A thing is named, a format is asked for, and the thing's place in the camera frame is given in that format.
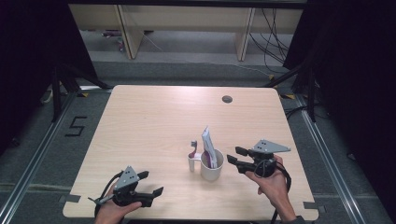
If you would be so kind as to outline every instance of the hand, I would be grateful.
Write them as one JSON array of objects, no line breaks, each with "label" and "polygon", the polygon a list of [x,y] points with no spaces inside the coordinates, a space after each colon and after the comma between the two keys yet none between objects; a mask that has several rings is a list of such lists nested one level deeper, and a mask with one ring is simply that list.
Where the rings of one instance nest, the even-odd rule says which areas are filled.
[{"label": "hand", "polygon": [[[281,157],[274,155],[277,162],[283,165]],[[259,185],[258,194],[265,194],[270,200],[271,205],[276,208],[280,218],[284,222],[296,219],[294,209],[291,206],[286,178],[282,172],[276,169],[271,176],[258,177],[253,172],[247,171],[245,175]]]},{"label": "hand", "polygon": [[[106,196],[113,192],[115,184],[111,186],[110,190],[107,192]],[[108,200],[102,204],[95,220],[95,224],[118,224],[125,215],[142,206],[141,202],[131,203],[126,206],[118,206],[113,200]]]}]

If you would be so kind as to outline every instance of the white mug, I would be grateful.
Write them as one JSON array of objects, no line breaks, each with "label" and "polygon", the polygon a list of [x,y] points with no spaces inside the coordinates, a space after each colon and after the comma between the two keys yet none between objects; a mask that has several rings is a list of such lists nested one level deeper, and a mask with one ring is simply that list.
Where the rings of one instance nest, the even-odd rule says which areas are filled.
[{"label": "white mug", "polygon": [[194,172],[194,164],[196,161],[201,162],[201,176],[208,181],[215,181],[219,178],[221,168],[224,162],[224,156],[223,154],[215,149],[216,152],[216,159],[218,161],[218,168],[211,169],[207,166],[207,160],[206,156],[201,153],[195,153],[195,156],[193,158],[189,158],[189,166],[190,166],[190,171]]}]

